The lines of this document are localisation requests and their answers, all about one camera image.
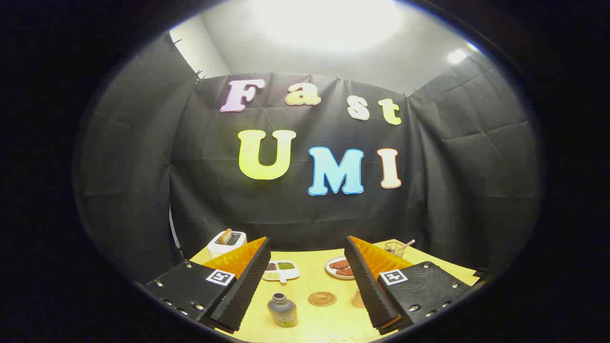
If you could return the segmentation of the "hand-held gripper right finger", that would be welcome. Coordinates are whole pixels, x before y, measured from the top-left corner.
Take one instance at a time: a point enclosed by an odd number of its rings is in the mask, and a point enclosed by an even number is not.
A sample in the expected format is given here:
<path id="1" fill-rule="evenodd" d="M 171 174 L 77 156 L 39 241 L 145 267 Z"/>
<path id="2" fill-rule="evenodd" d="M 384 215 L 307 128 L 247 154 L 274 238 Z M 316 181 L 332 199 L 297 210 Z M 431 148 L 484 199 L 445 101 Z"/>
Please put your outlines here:
<path id="1" fill-rule="evenodd" d="M 471 289 L 436 263 L 407 262 L 355 236 L 346 237 L 344 256 L 380 334 L 421 325 L 449 310 Z"/>

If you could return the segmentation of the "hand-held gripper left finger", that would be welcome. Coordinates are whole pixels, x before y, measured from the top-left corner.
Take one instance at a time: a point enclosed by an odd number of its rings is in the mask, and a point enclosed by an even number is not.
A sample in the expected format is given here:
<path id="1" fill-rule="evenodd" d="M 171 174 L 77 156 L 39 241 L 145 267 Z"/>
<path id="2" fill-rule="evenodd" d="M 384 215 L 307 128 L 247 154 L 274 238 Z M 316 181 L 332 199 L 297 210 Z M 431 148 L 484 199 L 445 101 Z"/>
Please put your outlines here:
<path id="1" fill-rule="evenodd" d="M 270 240 L 261 237 L 205 263 L 180 263 L 143 288 L 183 317 L 234 333 L 270 258 Z"/>

